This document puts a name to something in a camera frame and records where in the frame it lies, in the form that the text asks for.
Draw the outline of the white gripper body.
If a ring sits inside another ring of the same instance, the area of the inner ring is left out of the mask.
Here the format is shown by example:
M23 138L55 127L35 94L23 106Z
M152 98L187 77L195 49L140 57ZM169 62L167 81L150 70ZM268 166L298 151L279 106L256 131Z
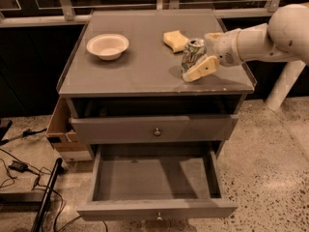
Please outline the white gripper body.
M224 67L233 67L242 63L238 52L239 32L239 29L228 31L215 40L213 53Z

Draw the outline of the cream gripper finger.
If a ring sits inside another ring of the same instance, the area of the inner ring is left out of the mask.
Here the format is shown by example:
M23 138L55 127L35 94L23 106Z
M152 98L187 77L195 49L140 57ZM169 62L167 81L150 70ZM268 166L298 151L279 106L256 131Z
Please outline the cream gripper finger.
M215 44L221 36L222 33L207 33L205 35L207 45Z
M202 57L183 74L183 80L185 82L193 82L204 76L215 73L219 66L220 63L216 56Z

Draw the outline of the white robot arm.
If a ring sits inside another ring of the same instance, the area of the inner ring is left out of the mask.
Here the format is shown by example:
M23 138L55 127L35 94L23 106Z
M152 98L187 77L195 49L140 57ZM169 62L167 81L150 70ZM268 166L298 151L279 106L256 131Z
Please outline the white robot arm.
M183 80L193 82L214 73L219 66L233 67L249 61L309 64L309 8L291 4L279 8L268 23L225 33L207 33L207 52L183 70Z

